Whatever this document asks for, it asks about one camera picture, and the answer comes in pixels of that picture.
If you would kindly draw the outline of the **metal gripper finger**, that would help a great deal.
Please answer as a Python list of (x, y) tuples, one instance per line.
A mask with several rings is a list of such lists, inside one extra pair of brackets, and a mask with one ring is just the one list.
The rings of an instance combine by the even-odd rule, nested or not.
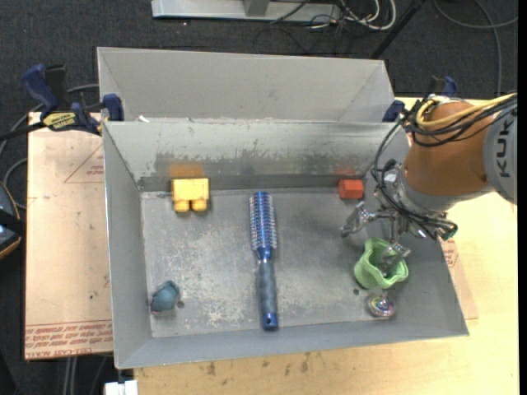
[(399, 242), (390, 243), (380, 255), (380, 271), (392, 275), (399, 263), (411, 253), (411, 249)]
[(345, 224), (341, 227), (340, 235), (342, 238), (346, 238), (349, 235), (356, 234), (375, 219), (376, 214), (368, 211), (364, 202), (359, 202), (353, 208), (352, 213), (346, 219)]

